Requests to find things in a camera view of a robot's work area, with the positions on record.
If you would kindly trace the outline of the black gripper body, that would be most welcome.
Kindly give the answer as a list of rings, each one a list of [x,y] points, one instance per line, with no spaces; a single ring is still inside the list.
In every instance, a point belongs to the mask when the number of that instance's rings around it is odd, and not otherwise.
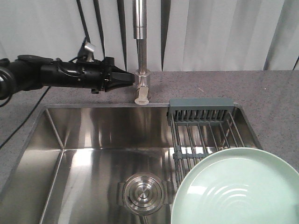
[[[78,59],[78,64],[81,66],[82,87],[90,88],[92,94],[98,94],[100,91],[107,92],[114,88],[112,82],[113,57],[105,57],[102,61],[91,62]]]

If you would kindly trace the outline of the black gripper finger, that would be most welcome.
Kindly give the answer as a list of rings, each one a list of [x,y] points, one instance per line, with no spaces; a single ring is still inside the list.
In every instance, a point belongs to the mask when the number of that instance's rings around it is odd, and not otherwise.
[[[134,82],[135,81],[135,75],[121,70],[116,66],[111,67],[111,79],[116,82]]]
[[[134,83],[133,82],[127,82],[127,81],[104,81],[103,82],[103,91],[104,92],[109,92],[111,90],[115,90],[118,88],[124,88],[124,87],[129,87],[132,86]]]

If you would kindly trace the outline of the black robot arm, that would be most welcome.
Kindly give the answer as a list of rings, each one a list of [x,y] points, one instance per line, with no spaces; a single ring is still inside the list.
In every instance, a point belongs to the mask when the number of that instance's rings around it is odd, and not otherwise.
[[[0,61],[0,98],[8,99],[20,91],[40,89],[44,86],[110,91],[132,86],[134,74],[117,68],[114,58],[86,61],[84,56],[76,62],[64,62],[34,55],[19,55],[13,62]]]

